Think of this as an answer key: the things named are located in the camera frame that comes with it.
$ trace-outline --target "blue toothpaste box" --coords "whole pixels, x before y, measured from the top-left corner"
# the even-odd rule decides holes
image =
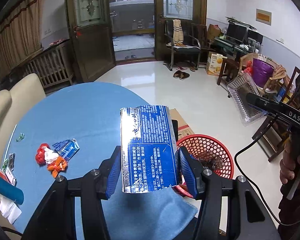
[[[121,109],[123,192],[146,193],[178,185],[176,151],[167,106]]]
[[[56,152],[67,162],[79,150],[79,145],[75,139],[64,140],[52,145]]]

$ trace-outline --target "slipper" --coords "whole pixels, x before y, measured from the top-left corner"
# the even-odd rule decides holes
[[[181,72],[181,75],[179,77],[180,80],[185,80],[186,78],[190,77],[190,74],[186,72]]]
[[[181,73],[183,73],[183,72],[181,72],[180,70],[178,70],[177,72],[175,72],[175,73],[173,74],[173,77],[174,77],[174,78],[179,78],[180,75],[181,75]]]

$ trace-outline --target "computer monitor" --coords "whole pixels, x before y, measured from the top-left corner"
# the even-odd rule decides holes
[[[255,40],[259,44],[262,44],[263,41],[263,35],[253,30],[248,30],[248,38]]]
[[[243,43],[247,33],[247,27],[229,23],[229,27],[227,30],[227,37],[235,39],[237,42]]]

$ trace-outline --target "hand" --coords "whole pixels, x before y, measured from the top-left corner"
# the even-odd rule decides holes
[[[291,144],[288,141],[284,146],[282,160],[280,161],[280,180],[282,184],[287,184],[288,179],[293,179],[295,174],[293,170],[296,167],[295,161],[290,156]]]

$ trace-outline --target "wooden stool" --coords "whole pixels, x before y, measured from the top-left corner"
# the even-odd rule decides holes
[[[235,77],[237,77],[238,71],[239,71],[239,67],[240,67],[240,63],[239,62],[236,62],[233,59],[229,59],[229,58],[223,59],[222,65],[221,65],[221,69],[220,69],[220,74],[219,74],[218,81],[217,81],[217,85],[220,86],[222,77],[227,77],[226,81],[228,83],[230,81],[231,72],[234,69],[237,70],[237,73],[235,75]],[[223,74],[225,68],[228,70],[227,74]]]

